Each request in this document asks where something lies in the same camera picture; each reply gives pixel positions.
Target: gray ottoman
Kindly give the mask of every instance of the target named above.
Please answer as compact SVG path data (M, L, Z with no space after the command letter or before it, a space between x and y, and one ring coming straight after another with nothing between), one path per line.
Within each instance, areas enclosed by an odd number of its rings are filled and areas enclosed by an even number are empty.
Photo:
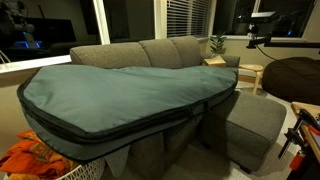
M204 115L200 139L246 172L257 171L276 142L285 116L283 105L235 91Z

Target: potted plant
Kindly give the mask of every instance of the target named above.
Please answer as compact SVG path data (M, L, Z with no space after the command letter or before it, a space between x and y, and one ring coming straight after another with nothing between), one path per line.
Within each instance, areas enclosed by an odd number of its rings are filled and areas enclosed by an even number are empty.
M212 46L210 47L213 55L224 54L226 52L226 48L223 48L223 43L227 37L225 37L224 34L225 32L210 36L210 40L212 41Z

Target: basket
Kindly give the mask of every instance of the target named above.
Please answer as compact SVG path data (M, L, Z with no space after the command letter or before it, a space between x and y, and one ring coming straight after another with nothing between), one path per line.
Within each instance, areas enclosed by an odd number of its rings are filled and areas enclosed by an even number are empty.
M103 174L105 166L104 158L92 161L84 166L79 165L74 170L70 171L68 174L61 176L56 180L99 180Z

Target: gray couch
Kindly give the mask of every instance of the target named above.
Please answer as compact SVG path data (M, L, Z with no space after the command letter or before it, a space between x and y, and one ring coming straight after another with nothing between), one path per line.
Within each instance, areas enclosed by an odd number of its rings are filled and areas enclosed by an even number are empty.
M204 58L200 54L197 39L192 36L77 47L70 50L70 55L73 64L101 68L143 66L175 69L199 66ZM222 57L226 61L227 69L238 70L240 57ZM191 123L167 129L132 143L129 151L128 165L131 165L132 168L146 179L158 179L177 160L190 141L193 140L202 118L203 116L198 116ZM258 165L260 165L263 158L259 158L258 161ZM257 169L255 166L246 166L246 162L240 165L252 170Z

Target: couch armrest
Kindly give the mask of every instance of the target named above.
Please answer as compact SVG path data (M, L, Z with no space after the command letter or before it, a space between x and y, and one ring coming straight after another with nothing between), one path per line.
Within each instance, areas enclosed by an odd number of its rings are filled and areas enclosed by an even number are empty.
M211 58L211 54L201 54L202 59ZM226 61L227 67L238 68L240 57L239 56L229 56L229 55L220 55L224 61Z

